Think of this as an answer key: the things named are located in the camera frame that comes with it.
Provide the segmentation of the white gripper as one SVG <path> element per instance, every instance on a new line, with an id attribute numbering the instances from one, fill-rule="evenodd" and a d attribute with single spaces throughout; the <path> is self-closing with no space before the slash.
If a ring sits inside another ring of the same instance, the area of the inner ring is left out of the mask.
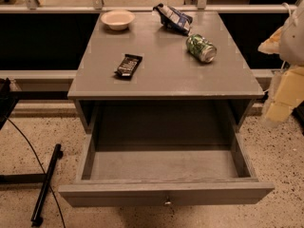
<path id="1" fill-rule="evenodd" d="M 257 50 L 265 54 L 278 54 L 282 28 L 278 28 Z M 304 66 L 291 66 L 273 77 L 268 99 L 262 108 L 261 121 L 266 126 L 284 123 L 293 110 L 304 101 Z"/>

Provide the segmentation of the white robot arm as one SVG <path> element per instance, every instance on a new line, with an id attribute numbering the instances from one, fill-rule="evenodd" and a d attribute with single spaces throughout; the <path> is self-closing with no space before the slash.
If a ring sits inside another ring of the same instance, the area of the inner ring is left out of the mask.
<path id="1" fill-rule="evenodd" d="M 289 17 L 257 49 L 265 54 L 278 54 L 290 66 L 275 74 L 262 108 L 262 122 L 271 127 L 284 123 L 304 102 L 304 3 L 294 11 L 287 3 L 283 6 Z"/>

